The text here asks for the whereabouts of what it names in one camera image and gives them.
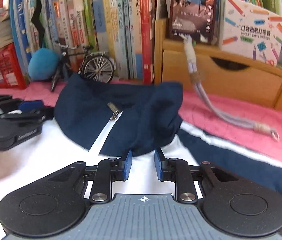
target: metal screw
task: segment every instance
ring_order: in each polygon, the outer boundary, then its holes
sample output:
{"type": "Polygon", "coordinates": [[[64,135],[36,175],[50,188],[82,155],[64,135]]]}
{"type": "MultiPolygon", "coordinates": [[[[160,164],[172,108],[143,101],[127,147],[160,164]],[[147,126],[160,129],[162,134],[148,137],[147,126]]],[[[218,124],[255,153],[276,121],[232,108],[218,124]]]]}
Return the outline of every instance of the metal screw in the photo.
{"type": "Polygon", "coordinates": [[[102,202],[107,199],[107,195],[103,193],[96,193],[92,196],[92,199],[97,202],[102,202]]]}
{"type": "Polygon", "coordinates": [[[180,198],[183,200],[183,201],[193,201],[195,200],[195,195],[192,194],[192,193],[182,193],[180,195],[180,198]]]}

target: pink cloth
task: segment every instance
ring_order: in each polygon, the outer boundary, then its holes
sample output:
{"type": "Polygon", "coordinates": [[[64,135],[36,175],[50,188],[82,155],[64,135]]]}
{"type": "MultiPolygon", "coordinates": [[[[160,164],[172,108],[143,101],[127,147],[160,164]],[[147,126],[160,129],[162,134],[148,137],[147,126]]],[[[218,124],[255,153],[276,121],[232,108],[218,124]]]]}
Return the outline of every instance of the pink cloth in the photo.
{"type": "MultiPolygon", "coordinates": [[[[45,105],[54,106],[64,86],[64,83],[58,84],[55,92],[51,93],[49,83],[35,82],[25,90],[0,89],[0,94],[9,94],[14,98],[24,100],[40,99],[44,101],[45,105]]],[[[204,105],[194,91],[183,93],[183,103],[179,111],[182,119],[211,134],[282,162],[282,112],[215,95],[209,95],[209,98],[216,107],[223,111],[274,127],[280,135],[280,141],[275,142],[269,136],[225,123],[204,105]]]]}

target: zipper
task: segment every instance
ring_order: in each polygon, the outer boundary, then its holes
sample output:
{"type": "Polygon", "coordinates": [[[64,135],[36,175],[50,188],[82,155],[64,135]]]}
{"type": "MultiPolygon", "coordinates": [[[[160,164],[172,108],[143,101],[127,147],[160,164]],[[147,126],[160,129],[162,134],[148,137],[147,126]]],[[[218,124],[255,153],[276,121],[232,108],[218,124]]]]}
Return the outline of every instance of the zipper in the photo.
{"type": "Polygon", "coordinates": [[[113,112],[113,115],[110,118],[110,121],[113,121],[118,117],[118,114],[121,113],[121,111],[111,102],[109,102],[107,105],[113,112]]]}

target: gray base plate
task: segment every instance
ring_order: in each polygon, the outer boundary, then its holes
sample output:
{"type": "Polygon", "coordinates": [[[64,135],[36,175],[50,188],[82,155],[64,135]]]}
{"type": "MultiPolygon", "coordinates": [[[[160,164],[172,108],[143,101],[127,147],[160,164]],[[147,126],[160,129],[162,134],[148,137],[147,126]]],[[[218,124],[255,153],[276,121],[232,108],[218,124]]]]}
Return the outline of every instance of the gray base plate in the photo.
{"type": "MultiPolygon", "coordinates": [[[[28,239],[8,235],[4,240],[28,239]]],[[[180,204],[171,194],[116,194],[112,202],[91,207],[77,226],[41,240],[232,240],[201,216],[196,206],[180,204]]],[[[282,240],[279,234],[264,240],[282,240]]]]}

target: blue ball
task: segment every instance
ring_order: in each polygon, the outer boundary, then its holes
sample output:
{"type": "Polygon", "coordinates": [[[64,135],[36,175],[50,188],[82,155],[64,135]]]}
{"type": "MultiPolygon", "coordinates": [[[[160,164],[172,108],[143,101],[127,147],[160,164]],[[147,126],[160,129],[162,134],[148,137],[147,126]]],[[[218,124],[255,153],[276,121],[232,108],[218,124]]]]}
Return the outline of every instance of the blue ball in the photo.
{"type": "Polygon", "coordinates": [[[54,75],[60,55],[49,49],[38,49],[28,64],[28,75],[33,81],[49,79],[54,75]]]}

